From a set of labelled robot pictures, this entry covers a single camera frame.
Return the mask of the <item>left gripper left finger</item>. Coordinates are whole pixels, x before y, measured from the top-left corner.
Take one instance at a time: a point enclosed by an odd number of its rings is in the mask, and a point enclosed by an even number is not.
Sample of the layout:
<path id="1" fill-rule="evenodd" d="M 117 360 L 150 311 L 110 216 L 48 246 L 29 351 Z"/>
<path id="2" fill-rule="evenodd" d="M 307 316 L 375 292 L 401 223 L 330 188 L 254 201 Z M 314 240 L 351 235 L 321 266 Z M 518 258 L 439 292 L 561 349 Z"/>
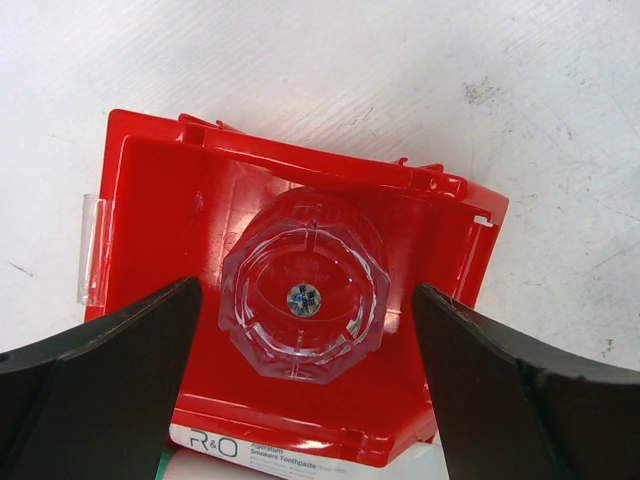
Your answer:
<path id="1" fill-rule="evenodd" d="M 202 297 L 183 278 L 2 353 L 2 478 L 155 478 Z"/>

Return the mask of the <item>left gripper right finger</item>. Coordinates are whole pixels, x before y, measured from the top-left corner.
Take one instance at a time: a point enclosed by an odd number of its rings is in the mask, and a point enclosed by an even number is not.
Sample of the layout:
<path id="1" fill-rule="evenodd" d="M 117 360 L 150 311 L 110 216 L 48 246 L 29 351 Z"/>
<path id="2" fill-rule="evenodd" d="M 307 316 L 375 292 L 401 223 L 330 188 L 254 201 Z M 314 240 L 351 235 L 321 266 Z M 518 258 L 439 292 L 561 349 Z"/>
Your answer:
<path id="1" fill-rule="evenodd" d="M 637 371 L 553 347 L 428 284 L 412 311 L 450 478 L 638 478 Z"/>

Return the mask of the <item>toothpaste tube green cap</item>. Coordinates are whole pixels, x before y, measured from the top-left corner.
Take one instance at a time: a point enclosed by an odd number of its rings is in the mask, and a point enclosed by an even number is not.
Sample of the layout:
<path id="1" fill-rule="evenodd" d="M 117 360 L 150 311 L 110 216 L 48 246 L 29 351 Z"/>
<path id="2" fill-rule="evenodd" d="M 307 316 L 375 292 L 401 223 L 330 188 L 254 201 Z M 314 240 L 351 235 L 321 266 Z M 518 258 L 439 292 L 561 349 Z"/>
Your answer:
<path id="1" fill-rule="evenodd" d="M 155 475 L 155 480 L 162 480 L 167 467 L 175 454 L 175 450 L 173 448 L 165 448 L 160 456 L 158 468 Z"/>

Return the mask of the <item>toothpaste tube black cap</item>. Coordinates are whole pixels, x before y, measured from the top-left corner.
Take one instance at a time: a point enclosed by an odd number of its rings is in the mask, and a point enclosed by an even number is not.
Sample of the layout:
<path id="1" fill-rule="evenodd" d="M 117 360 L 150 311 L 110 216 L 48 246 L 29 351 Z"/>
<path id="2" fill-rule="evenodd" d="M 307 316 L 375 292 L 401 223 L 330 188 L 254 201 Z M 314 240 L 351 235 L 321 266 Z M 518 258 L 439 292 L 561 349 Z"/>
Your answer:
<path id="1" fill-rule="evenodd" d="M 171 424 L 170 439 L 181 447 L 282 479 L 447 479 L 444 452 L 437 443 L 416 443 L 384 467 L 314 454 L 324 442 L 305 440 L 298 450 L 249 442 L 206 430 Z"/>

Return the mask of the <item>clear plastic cup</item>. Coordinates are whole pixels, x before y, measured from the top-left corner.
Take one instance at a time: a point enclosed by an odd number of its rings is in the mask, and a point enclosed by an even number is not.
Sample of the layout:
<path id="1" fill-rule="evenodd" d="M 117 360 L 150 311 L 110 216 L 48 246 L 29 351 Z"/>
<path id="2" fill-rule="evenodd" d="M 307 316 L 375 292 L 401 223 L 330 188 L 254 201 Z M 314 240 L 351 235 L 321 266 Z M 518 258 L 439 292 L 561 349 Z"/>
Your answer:
<path id="1" fill-rule="evenodd" d="M 226 255 L 218 326 L 258 374 L 328 384 L 380 347 L 390 284 L 364 209 L 296 188 Z"/>

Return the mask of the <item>red plastic compartment box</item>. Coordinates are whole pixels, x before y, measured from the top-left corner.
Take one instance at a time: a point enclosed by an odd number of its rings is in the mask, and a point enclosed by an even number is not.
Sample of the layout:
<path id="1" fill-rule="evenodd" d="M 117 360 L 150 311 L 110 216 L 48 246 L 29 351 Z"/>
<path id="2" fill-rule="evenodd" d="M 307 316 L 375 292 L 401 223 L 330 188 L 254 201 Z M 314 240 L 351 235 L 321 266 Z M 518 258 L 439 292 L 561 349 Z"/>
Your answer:
<path id="1" fill-rule="evenodd" d="M 440 164 L 116 109 L 78 299 L 93 320 L 199 279 L 183 449 L 284 479 L 443 479 L 413 291 L 473 306 L 507 209 Z"/>

